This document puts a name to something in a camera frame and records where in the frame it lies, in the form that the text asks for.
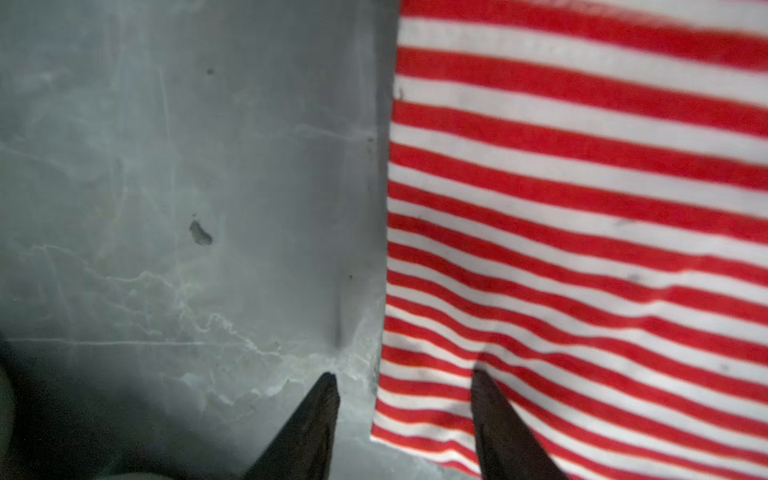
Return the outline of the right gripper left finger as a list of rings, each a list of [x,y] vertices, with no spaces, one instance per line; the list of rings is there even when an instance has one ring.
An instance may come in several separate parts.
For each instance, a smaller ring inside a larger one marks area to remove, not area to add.
[[[325,372],[243,479],[328,479],[339,407],[336,376]]]

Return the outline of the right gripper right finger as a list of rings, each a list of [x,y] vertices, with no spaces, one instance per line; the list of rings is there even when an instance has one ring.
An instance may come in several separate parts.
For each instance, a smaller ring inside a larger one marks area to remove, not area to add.
[[[567,479],[493,378],[480,369],[472,372],[471,413],[482,479]]]

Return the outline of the red white striped shirt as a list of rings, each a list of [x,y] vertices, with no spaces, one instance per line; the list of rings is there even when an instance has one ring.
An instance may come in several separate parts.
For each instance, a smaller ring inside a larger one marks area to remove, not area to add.
[[[405,1],[371,437],[480,471],[474,370],[573,479],[767,475],[767,5]]]

